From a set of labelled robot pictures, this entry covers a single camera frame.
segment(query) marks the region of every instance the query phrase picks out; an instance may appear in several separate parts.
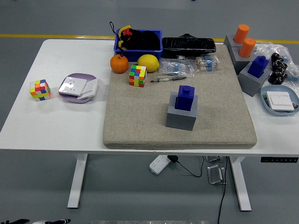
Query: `yellow line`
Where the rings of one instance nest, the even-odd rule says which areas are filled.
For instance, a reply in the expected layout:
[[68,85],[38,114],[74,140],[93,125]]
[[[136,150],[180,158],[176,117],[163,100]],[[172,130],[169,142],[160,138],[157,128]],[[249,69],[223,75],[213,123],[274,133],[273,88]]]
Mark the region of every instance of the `yellow line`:
[[[108,39],[114,40],[115,36],[96,35],[39,35],[39,34],[0,34],[0,38],[45,38],[45,39]],[[215,42],[224,42],[224,38],[213,38]],[[271,42],[285,44],[299,44],[295,40],[257,40],[256,42]]]
[[[213,38],[215,42],[224,42],[224,38]],[[299,44],[299,41],[292,40],[257,40],[258,43],[271,42],[271,43],[286,43],[286,44]]]
[[91,35],[37,35],[37,34],[0,34],[0,37],[10,38],[47,38],[47,39],[111,39],[115,36],[91,36]]

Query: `power strip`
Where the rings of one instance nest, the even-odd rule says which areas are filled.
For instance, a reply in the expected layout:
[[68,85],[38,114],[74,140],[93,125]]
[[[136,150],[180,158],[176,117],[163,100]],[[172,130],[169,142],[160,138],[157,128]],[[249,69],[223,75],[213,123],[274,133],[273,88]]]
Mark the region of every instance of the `power strip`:
[[159,174],[170,163],[167,155],[159,155],[150,165],[152,173]]

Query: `blue basket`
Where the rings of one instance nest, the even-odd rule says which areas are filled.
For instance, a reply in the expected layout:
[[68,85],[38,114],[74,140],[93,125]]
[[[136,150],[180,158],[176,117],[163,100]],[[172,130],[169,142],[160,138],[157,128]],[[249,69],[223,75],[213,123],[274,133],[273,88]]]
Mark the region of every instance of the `blue basket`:
[[[158,60],[160,60],[161,55],[162,55],[162,31],[161,30],[150,30],[153,31],[155,34],[158,35],[160,39],[160,50],[123,50],[123,55],[128,59],[129,62],[137,62],[137,60],[142,56],[142,55],[154,55]],[[121,50],[117,48],[117,44],[119,41],[119,37],[116,36],[115,42],[114,42],[114,52],[115,54],[121,54]]]

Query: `pen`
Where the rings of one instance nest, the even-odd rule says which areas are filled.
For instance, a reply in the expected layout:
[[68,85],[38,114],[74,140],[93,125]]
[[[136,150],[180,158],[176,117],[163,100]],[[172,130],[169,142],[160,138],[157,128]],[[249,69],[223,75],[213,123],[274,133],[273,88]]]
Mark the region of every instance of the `pen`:
[[159,83],[159,82],[167,82],[167,81],[176,81],[176,80],[182,80],[187,78],[186,76],[179,76],[179,77],[172,77],[172,78],[157,78],[154,80],[151,80],[151,83]]

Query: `gray cube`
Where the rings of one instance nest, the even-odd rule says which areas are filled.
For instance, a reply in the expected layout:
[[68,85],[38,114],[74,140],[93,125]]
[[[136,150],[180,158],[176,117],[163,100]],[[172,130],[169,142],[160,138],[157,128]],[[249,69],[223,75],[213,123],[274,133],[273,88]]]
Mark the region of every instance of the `gray cube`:
[[269,78],[271,71],[265,70],[263,74],[257,78],[248,73],[248,70],[251,66],[252,62],[250,62],[238,75],[238,80],[241,86],[241,89],[246,94],[253,97],[259,88],[262,87],[264,82]]
[[192,131],[197,117],[198,96],[194,95],[194,100],[190,111],[175,109],[175,103],[177,97],[178,97],[177,92],[170,93],[165,126]]

